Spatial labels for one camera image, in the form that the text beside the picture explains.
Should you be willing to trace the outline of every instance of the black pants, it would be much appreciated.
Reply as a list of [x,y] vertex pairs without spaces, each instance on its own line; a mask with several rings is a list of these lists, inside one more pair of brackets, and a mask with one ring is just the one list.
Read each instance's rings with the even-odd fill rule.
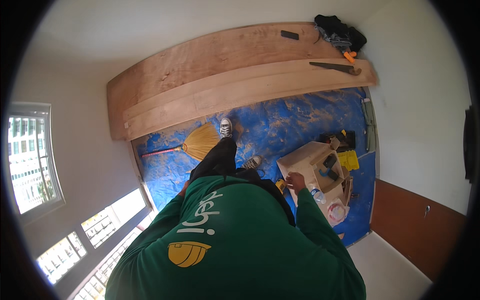
[[261,179],[254,169],[236,168],[235,155],[237,144],[231,137],[224,137],[205,156],[205,158],[190,173],[189,182],[205,176],[222,175],[248,180],[248,183],[257,185],[269,192],[282,206],[290,225],[295,226],[295,218],[290,206],[280,190],[270,179]]

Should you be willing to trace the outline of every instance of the black phone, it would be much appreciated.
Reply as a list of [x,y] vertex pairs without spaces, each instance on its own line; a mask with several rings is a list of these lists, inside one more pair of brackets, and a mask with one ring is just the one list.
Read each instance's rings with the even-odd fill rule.
[[290,32],[290,31],[281,30],[280,34],[281,34],[281,36],[284,36],[284,37],[293,38],[293,39],[296,39],[296,40],[299,39],[299,34],[298,33],[293,33],[293,32]]

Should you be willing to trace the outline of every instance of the person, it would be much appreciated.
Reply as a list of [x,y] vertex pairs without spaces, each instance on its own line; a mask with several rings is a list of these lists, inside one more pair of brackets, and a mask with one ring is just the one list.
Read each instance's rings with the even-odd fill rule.
[[105,298],[365,299],[365,285],[304,177],[289,173],[297,223],[254,156],[235,168],[232,123],[190,179],[128,247]]

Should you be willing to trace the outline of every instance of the plastic bag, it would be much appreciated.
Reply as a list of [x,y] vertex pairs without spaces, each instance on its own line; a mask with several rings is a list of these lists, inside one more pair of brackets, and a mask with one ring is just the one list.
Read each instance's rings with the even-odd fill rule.
[[340,198],[335,198],[327,207],[327,220],[334,227],[345,220],[350,207],[345,207]]

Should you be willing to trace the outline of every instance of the wooden plank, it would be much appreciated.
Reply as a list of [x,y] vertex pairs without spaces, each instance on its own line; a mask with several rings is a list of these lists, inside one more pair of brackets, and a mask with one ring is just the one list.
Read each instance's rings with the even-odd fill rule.
[[[358,76],[311,66],[312,60],[293,60],[252,66],[213,75],[156,95],[124,112],[127,139],[197,117],[280,97],[376,84],[366,60]],[[345,59],[315,60],[346,64]]]
[[[280,36],[281,30],[300,35]],[[107,84],[112,139],[124,139],[123,112],[169,89],[215,74],[287,60],[343,58],[319,40],[313,23],[259,24],[211,33],[159,52],[122,72]]]
[[[425,208],[430,212],[425,216]],[[371,228],[435,281],[466,218],[430,199],[376,180]]]

